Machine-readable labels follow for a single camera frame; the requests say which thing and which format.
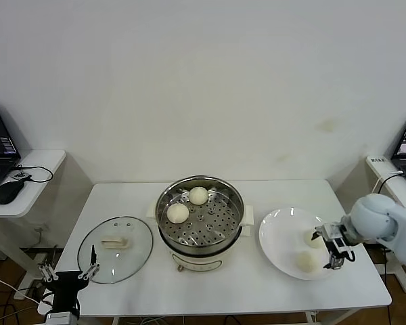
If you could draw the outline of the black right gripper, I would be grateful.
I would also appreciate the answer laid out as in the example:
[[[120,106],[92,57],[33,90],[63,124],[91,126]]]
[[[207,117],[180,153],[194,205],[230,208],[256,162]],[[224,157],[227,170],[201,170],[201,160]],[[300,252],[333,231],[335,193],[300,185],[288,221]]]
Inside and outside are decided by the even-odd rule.
[[[325,241],[329,252],[329,261],[323,266],[324,269],[340,269],[345,259],[356,259],[355,252],[346,237],[346,227],[341,222],[325,223],[315,227],[311,240],[317,238]]]

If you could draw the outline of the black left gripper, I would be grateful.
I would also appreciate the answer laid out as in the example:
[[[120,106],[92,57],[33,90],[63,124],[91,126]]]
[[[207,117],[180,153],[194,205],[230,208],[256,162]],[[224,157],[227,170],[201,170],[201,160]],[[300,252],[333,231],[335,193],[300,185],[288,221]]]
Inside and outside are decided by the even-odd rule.
[[[55,251],[48,253],[39,264],[46,288],[53,294],[52,312],[79,312],[78,292],[86,288],[89,280],[99,271],[95,246],[91,246],[89,268],[82,271],[55,272]]]

